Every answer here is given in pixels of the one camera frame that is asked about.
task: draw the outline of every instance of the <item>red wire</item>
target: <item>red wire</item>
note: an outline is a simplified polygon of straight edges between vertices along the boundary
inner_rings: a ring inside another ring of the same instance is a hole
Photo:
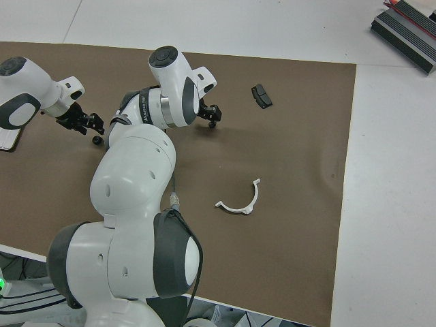
[[[427,31],[424,27],[420,26],[413,19],[411,19],[408,15],[404,14],[400,9],[396,8],[393,4],[385,2],[384,5],[386,7],[389,7],[389,8],[392,8],[393,10],[395,10],[395,12],[399,13],[402,17],[406,18],[409,22],[411,22],[413,25],[415,25],[421,31],[425,32],[428,36],[430,36],[431,38],[436,40],[436,35],[433,35],[431,32]]]

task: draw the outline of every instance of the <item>brown mat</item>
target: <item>brown mat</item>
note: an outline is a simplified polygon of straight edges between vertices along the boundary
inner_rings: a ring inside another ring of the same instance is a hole
[[[29,57],[55,80],[77,77],[87,113],[107,123],[126,91],[156,84],[147,50],[0,43],[0,61]],[[206,96],[223,119],[169,131],[177,151],[181,210],[204,248],[198,295],[314,326],[328,326],[341,216],[355,65],[186,54],[218,86]],[[258,107],[262,83],[273,106]],[[104,155],[47,116],[0,153],[0,243],[45,255],[65,225],[97,221],[89,184]],[[250,215],[241,208],[259,199]],[[163,207],[168,198],[163,198]]]

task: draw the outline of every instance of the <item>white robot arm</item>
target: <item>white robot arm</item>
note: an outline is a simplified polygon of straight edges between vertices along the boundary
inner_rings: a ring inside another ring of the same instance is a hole
[[[76,103],[83,93],[77,78],[55,82],[31,60],[12,57],[0,64],[0,127],[24,127],[41,110],[65,128],[82,134],[92,128],[103,134],[103,121],[98,115],[84,114]]]
[[[125,96],[91,182],[91,201],[104,221],[63,228],[47,255],[53,285],[71,308],[85,308],[86,327],[163,326],[146,299],[184,294],[196,277],[194,294],[198,286],[200,243],[178,210],[160,209],[176,162],[163,129],[190,125],[198,115],[219,121],[218,107],[202,101],[217,82],[204,67],[192,70],[171,46],[157,49],[149,66],[160,87]],[[47,76],[54,95],[45,107],[51,108],[62,93],[55,93],[60,86]],[[47,113],[56,116],[55,110]]]

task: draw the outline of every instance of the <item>white curved handle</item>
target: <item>white curved handle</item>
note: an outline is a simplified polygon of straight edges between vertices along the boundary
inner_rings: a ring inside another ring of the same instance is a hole
[[[219,201],[218,203],[216,203],[216,207],[218,206],[222,206],[224,209],[226,209],[227,211],[230,211],[231,213],[244,213],[246,215],[249,215],[252,211],[253,211],[253,207],[254,204],[256,203],[256,201],[258,200],[258,184],[260,183],[260,178],[256,179],[255,181],[253,181],[253,186],[254,186],[254,198],[252,199],[252,201],[250,202],[250,204],[248,206],[246,206],[245,208],[242,209],[233,209],[233,208],[229,208],[228,206],[226,206],[222,201]]]

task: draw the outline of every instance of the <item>cardboard sheet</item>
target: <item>cardboard sheet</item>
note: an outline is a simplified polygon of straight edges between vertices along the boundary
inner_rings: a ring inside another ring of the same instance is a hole
[[[55,80],[77,77],[79,104],[106,123],[127,91],[155,85],[147,50],[0,43],[0,60],[29,57]],[[201,297],[288,320],[329,326],[356,66],[185,54],[218,86],[205,97],[222,122],[171,129],[181,211],[204,248]],[[263,84],[263,110],[251,87]],[[82,136],[37,115],[14,153],[0,153],[0,243],[46,255],[65,225],[98,221],[89,199],[104,155]],[[215,203],[241,208],[232,215]],[[162,208],[168,205],[164,196]]]

